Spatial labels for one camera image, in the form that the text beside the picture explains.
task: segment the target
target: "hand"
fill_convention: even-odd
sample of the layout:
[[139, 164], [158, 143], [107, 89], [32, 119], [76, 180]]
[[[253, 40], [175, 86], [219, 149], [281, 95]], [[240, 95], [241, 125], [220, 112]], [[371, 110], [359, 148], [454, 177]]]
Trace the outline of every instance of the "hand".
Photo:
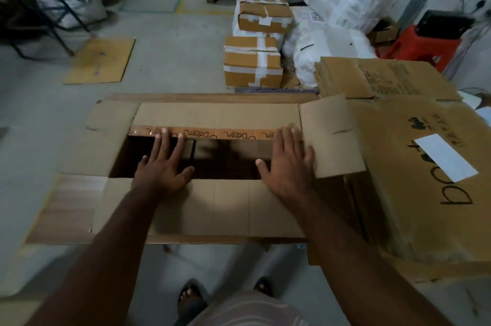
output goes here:
[[261, 179], [290, 211], [313, 191], [313, 163], [314, 149], [309, 146], [304, 152], [300, 131], [290, 127], [276, 131], [271, 171], [263, 160], [256, 160]]
[[171, 195], [187, 185], [194, 172], [194, 167], [186, 167], [183, 172], [177, 174], [177, 166], [181, 160], [184, 149], [184, 135], [179, 134], [177, 145], [169, 157], [169, 131], [162, 129], [162, 135], [156, 134], [152, 152], [149, 156], [143, 156], [138, 163], [132, 188], [142, 188], [154, 195]]

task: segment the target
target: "wooden table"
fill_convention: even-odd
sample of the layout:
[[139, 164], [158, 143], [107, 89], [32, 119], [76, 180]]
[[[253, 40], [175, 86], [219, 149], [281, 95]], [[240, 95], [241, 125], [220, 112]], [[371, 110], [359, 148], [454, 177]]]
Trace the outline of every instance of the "wooden table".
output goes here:
[[[107, 100], [138, 102], [272, 103], [301, 104], [317, 100], [316, 94], [109, 94]], [[95, 207], [102, 197], [105, 176], [60, 174], [26, 243], [70, 245], [88, 243]], [[149, 236], [148, 243], [292, 243], [302, 239], [258, 239], [225, 236]]]

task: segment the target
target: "white label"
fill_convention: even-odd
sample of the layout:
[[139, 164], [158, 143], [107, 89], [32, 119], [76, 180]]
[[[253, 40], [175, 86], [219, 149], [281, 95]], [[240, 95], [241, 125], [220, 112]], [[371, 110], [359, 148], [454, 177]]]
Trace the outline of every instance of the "white label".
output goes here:
[[319, 16], [316, 12], [311, 11], [310, 12], [310, 21], [323, 23], [324, 19], [322, 19], [322, 17]]
[[421, 149], [441, 168], [454, 183], [477, 175], [477, 171], [439, 134], [415, 140]]
[[476, 110], [476, 113], [479, 114], [491, 127], [491, 107], [483, 107]]
[[269, 26], [269, 25], [271, 25], [272, 19], [273, 19], [272, 17], [261, 17], [259, 19], [259, 25]]

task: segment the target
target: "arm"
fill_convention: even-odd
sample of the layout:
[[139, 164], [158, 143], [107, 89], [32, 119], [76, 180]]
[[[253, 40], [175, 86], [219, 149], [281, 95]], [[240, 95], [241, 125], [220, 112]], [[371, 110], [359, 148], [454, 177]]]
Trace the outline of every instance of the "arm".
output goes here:
[[321, 267], [351, 324], [451, 326], [445, 317], [372, 247], [322, 202], [312, 188], [313, 149], [304, 154], [301, 134], [277, 132], [271, 171], [256, 164], [264, 183], [297, 219], [316, 246]]
[[176, 174], [184, 148], [180, 134], [169, 154], [169, 135], [156, 135], [150, 157], [138, 164], [132, 189], [122, 199], [63, 284], [27, 325], [121, 324], [130, 307], [143, 246], [153, 215], [166, 196], [184, 187], [194, 169]]

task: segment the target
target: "red plastic stool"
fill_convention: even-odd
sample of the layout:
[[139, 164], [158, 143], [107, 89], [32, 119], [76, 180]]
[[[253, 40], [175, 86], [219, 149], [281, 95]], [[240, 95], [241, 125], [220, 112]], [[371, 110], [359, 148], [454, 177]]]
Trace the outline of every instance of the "red plastic stool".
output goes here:
[[411, 25], [404, 30], [390, 50], [382, 54], [381, 58], [426, 61], [441, 73], [452, 60], [461, 41], [461, 39], [420, 37], [416, 35], [414, 25]]

